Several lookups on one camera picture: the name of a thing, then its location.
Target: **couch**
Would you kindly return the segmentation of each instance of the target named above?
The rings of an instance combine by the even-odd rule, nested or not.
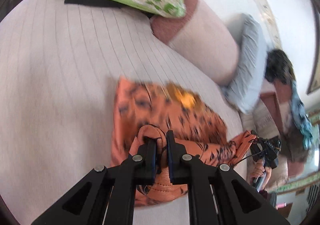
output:
[[[0,23],[0,195],[30,224],[97,164],[110,164],[119,76],[174,81],[242,132],[237,111],[191,62],[153,36],[137,10],[24,0]],[[246,177],[246,162],[236,167]],[[187,224],[188,198],[136,208],[134,224]]]

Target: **black cable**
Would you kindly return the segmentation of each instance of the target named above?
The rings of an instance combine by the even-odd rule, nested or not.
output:
[[[247,159],[248,157],[250,157],[250,156],[256,156],[256,155],[258,155],[258,154],[260,154],[261,152],[264,152],[264,151],[265,151],[265,150],[262,150],[262,151],[260,151],[260,152],[258,152],[258,153],[256,153],[256,154],[249,155],[249,156],[246,156],[245,158],[242,158],[238,163],[235,164],[235,167],[236,167],[237,164],[239,164],[241,161]]]

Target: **orange cloth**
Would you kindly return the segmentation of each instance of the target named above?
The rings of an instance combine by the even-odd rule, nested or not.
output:
[[[152,186],[137,186],[136,205],[172,201],[187,192],[187,185],[172,185],[169,179],[165,134],[173,130],[175,141],[187,153],[205,164],[233,166],[249,149],[255,135],[246,131],[226,139],[226,125],[218,114],[203,102],[188,109],[173,98],[165,87],[153,83],[134,83],[120,78],[114,105],[111,165],[135,155],[147,136],[156,139],[156,181]]]

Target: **triangular cutout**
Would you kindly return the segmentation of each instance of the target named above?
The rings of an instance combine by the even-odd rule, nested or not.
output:
[[[232,186],[237,194],[239,203],[244,213],[252,212],[261,207],[261,203],[248,192],[238,180],[232,180]]]
[[[86,182],[63,206],[62,209],[74,215],[80,215],[92,183]]]

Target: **black cloth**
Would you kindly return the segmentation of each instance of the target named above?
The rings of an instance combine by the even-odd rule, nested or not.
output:
[[[91,7],[101,7],[101,8],[123,8],[127,7],[127,5],[121,4],[119,2],[113,0],[64,0],[65,4],[78,4],[84,6],[91,6]],[[154,16],[152,13],[148,13],[145,11],[141,11],[145,14],[148,18]]]

